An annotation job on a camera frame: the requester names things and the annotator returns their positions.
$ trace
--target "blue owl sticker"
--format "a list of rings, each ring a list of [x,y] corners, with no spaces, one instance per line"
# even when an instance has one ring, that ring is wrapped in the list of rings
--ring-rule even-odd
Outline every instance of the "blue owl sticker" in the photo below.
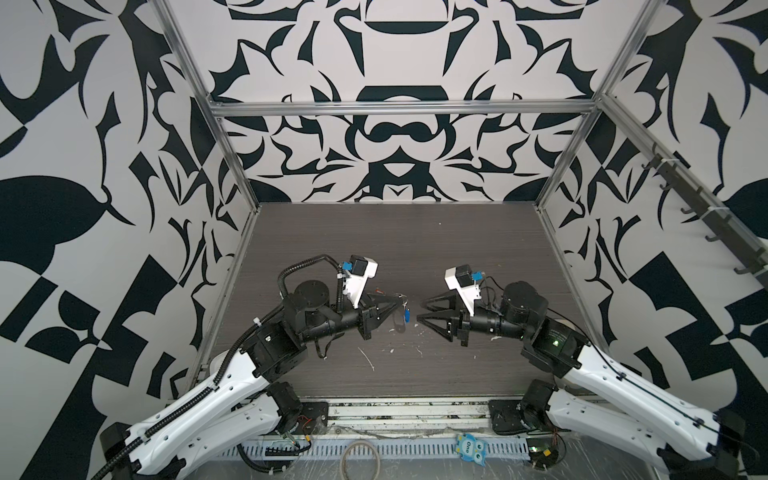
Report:
[[[459,435],[456,451],[465,462],[474,462],[485,467],[485,442],[477,440],[471,434]]]

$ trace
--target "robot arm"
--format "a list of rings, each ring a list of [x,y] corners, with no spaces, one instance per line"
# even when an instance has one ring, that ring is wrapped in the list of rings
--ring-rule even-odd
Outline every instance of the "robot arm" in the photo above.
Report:
[[[459,269],[472,274],[466,265]],[[457,336],[463,346],[468,345],[470,331],[520,339],[521,353],[533,365],[626,412],[585,402],[535,380],[514,409],[494,420],[503,424],[494,425],[494,430],[499,426],[498,430],[514,434],[570,429],[642,458],[674,480],[737,478],[745,428],[737,415],[691,405],[626,369],[571,328],[570,322],[547,316],[547,300],[526,282],[508,284],[499,305],[470,301],[472,314],[460,291],[427,299],[422,306],[429,312],[419,315],[419,322],[449,341]],[[433,320],[445,321],[445,327]]]
[[[306,343],[338,338],[357,328],[363,339],[400,305],[396,296],[365,293],[376,262],[353,256],[346,275],[327,255],[285,269],[285,277],[321,260],[339,272],[336,304],[318,280],[283,294],[278,307],[255,321],[226,353],[211,362],[212,375],[157,414],[134,425],[114,424],[101,434],[107,464],[94,479],[184,478],[210,457],[269,432],[285,434],[295,426],[302,404],[286,382],[277,382],[307,357]],[[344,280],[352,286],[344,289]]]

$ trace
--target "black and white patterned wall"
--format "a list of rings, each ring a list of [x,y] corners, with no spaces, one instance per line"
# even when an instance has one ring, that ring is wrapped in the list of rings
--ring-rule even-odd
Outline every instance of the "black and white patterned wall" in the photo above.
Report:
[[[641,0],[171,0],[218,101],[591,96]],[[420,92],[410,87],[423,88]]]
[[[0,205],[2,476],[82,480],[186,387],[249,214],[145,0],[0,6]]]
[[[578,114],[228,118],[260,201],[535,200]]]
[[[224,103],[591,98],[642,5],[170,3]],[[230,118],[225,127],[261,201],[535,200],[576,117]]]
[[[616,92],[757,235],[766,229],[768,6],[670,0]],[[673,394],[747,421],[768,458],[768,292],[605,116],[547,212],[611,353]],[[768,473],[743,448],[750,473]]]

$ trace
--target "black hook rack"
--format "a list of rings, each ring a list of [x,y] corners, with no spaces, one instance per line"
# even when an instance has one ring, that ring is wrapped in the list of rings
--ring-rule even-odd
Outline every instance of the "black hook rack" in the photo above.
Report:
[[[661,190],[674,190],[688,205],[681,208],[683,214],[696,214],[713,235],[706,235],[708,242],[720,241],[742,263],[733,271],[738,275],[751,273],[768,290],[768,254],[759,239],[733,212],[726,207],[677,159],[663,159],[656,154],[643,169],[656,169],[665,180]]]

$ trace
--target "dark wooden table surface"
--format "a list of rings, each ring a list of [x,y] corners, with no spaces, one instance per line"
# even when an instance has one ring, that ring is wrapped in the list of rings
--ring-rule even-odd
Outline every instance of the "dark wooden table surface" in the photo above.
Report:
[[[350,331],[333,342],[325,360],[309,345],[309,359],[281,378],[299,396],[517,395],[531,380],[548,378],[520,355],[516,340],[472,333],[464,348],[415,321],[421,300],[447,290],[445,270],[463,263],[502,286],[529,282],[552,308],[583,326],[533,205],[265,204],[213,354],[277,305],[283,268],[319,253],[339,262],[351,254],[376,260],[378,273],[366,288],[407,295],[411,321],[397,333],[388,319],[367,342]],[[294,273],[288,289],[308,279],[325,282],[333,296],[330,265]]]

